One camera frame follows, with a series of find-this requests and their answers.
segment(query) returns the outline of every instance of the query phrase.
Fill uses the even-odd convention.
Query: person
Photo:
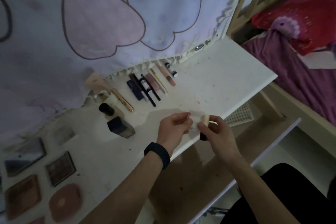
[[[176,113],[160,122],[156,143],[170,157],[193,123],[187,118],[188,114]],[[243,194],[228,211],[223,224],[336,223],[335,206],[300,172],[287,164],[279,164],[262,177],[258,176],[239,153],[230,127],[219,116],[211,115],[210,121],[215,123],[209,123],[208,127],[200,123],[198,128]],[[149,150],[127,178],[82,223],[135,223],[163,165],[162,157]]]

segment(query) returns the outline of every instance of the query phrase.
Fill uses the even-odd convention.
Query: black wristband
[[[161,144],[151,142],[143,151],[143,155],[145,156],[149,151],[153,151],[159,155],[159,157],[162,159],[162,170],[165,170],[170,163],[170,156],[165,147],[163,147]]]

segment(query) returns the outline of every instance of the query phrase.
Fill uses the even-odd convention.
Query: purple blanket
[[[336,126],[336,69],[308,69],[275,30],[242,47],[278,75],[281,88]]]

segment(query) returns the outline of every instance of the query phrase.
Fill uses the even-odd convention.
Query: hand
[[[228,164],[232,159],[240,156],[235,137],[231,128],[219,116],[210,115],[209,126],[198,124],[198,129],[207,137],[216,156]]]
[[[187,118],[189,112],[172,114],[160,122],[157,143],[161,144],[168,151],[170,157],[175,148],[180,144],[182,136],[188,133],[193,120]]]

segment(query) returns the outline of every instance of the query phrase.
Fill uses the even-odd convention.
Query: white tabletop
[[[137,101],[126,85],[128,76],[113,82],[113,86],[135,109],[131,113],[120,103],[117,105],[124,112],[125,120],[135,128],[136,134],[129,139],[109,131],[107,120],[95,103],[66,113],[66,120],[77,133],[76,137],[63,146],[57,146],[51,132],[46,133],[43,141],[47,155],[18,176],[3,179],[3,187],[6,189],[30,174],[37,174],[42,192],[42,202],[11,223],[28,223],[40,216],[46,216],[46,223],[53,223],[48,201],[54,192],[68,183],[79,185],[84,203],[79,213],[64,223],[80,222],[138,164],[145,147],[156,141],[162,118],[181,111],[226,118],[276,78],[272,71],[227,37],[184,63],[174,65],[174,68],[179,75],[174,78],[177,85],[172,87],[154,67],[169,90],[166,96],[158,92],[162,100],[158,102],[154,98],[157,107],[144,100]],[[50,124],[48,129],[52,131],[53,126]],[[185,135],[172,159],[193,145],[198,138],[197,132]],[[77,171],[52,188],[44,166],[65,151],[70,152]]]

